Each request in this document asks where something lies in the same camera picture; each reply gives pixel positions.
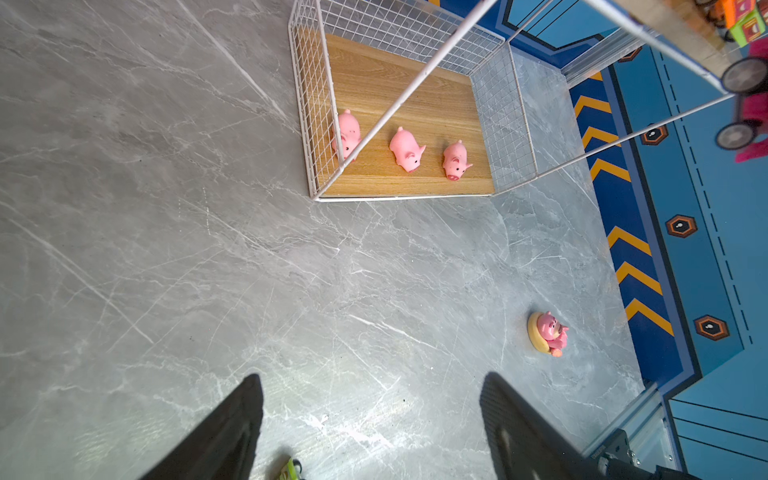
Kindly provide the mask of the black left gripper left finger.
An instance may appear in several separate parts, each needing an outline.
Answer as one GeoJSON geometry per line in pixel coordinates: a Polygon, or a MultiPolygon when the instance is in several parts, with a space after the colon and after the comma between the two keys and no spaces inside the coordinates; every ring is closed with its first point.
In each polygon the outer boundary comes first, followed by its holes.
{"type": "Polygon", "coordinates": [[[243,381],[145,479],[247,479],[256,458],[264,394],[257,374],[243,381]]]}

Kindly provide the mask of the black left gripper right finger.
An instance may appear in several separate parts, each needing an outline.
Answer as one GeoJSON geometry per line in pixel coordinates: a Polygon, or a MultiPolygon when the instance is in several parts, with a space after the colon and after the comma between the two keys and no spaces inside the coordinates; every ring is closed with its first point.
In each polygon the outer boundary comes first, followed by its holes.
{"type": "Polygon", "coordinates": [[[485,376],[479,403],[499,479],[604,477],[498,373],[485,376]]]}

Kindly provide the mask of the orange green toy car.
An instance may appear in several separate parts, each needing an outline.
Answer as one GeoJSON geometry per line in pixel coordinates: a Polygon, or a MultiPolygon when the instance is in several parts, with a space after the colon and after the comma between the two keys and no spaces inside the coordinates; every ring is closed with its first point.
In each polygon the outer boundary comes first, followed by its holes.
{"type": "Polygon", "coordinates": [[[298,459],[291,457],[281,467],[277,480],[303,480],[302,472],[303,467],[301,462],[298,459]]]}

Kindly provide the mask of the pink round cake toy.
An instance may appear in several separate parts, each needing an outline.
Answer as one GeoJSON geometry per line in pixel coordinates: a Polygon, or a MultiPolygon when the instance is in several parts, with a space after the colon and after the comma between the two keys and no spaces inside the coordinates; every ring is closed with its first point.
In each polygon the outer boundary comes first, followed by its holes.
{"type": "Polygon", "coordinates": [[[568,343],[569,328],[551,312],[534,312],[527,321],[531,344],[540,353],[561,357],[568,343]]]}

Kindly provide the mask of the pink pig toy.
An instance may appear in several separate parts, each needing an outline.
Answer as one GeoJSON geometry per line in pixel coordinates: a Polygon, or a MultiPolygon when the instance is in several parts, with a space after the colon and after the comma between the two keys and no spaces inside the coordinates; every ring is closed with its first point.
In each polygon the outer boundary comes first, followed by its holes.
{"type": "Polygon", "coordinates": [[[360,124],[349,109],[338,115],[339,133],[331,132],[331,146],[338,152],[337,138],[341,140],[341,153],[346,160],[361,141],[360,124]]]}
{"type": "Polygon", "coordinates": [[[395,156],[396,164],[411,173],[420,167],[426,146],[419,145],[410,131],[398,127],[389,143],[389,149],[395,156]]]}
{"type": "Polygon", "coordinates": [[[473,164],[469,162],[468,151],[462,140],[449,145],[443,151],[443,169],[450,181],[458,181],[473,164]]]}

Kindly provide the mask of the white wire wooden shelf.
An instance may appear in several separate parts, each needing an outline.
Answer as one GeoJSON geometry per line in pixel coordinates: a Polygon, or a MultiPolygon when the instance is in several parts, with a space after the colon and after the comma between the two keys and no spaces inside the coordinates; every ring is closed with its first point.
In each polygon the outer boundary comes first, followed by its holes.
{"type": "MultiPolygon", "coordinates": [[[[482,27],[493,8],[478,2],[458,16],[428,1],[297,1],[288,37],[308,189],[315,201],[493,196],[546,175],[530,130],[514,40],[556,9],[535,6],[508,35],[482,27]],[[344,160],[331,146],[349,109],[361,141],[344,160]],[[389,143],[397,128],[426,150],[407,173],[389,143]],[[462,140],[473,166],[446,178],[443,151],[462,140]]],[[[572,87],[651,46],[719,90],[737,62],[694,1],[592,1],[589,21],[614,31],[555,75],[572,87]]]]}

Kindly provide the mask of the pink toy truck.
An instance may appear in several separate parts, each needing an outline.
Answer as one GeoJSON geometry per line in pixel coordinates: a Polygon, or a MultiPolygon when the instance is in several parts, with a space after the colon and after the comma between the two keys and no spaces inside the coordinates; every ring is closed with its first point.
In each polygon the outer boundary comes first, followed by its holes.
{"type": "Polygon", "coordinates": [[[723,150],[744,163],[767,156],[767,38],[751,43],[748,55],[728,67],[721,85],[735,95],[734,120],[715,136],[723,150]]]}

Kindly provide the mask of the green orange toy truck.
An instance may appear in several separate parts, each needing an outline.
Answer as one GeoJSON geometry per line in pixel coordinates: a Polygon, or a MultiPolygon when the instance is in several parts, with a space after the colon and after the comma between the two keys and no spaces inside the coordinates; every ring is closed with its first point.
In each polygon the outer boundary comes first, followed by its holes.
{"type": "Polygon", "coordinates": [[[723,40],[745,47],[767,31],[767,7],[757,0],[694,0],[723,40]]]}

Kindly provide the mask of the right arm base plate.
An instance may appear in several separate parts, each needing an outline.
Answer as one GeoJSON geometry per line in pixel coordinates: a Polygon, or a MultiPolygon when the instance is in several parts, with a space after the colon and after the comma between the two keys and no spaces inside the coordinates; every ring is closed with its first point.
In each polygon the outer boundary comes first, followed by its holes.
{"type": "Polygon", "coordinates": [[[627,433],[614,430],[590,454],[589,459],[607,479],[613,480],[699,480],[691,474],[657,465],[653,472],[642,469],[631,450],[627,433]]]}

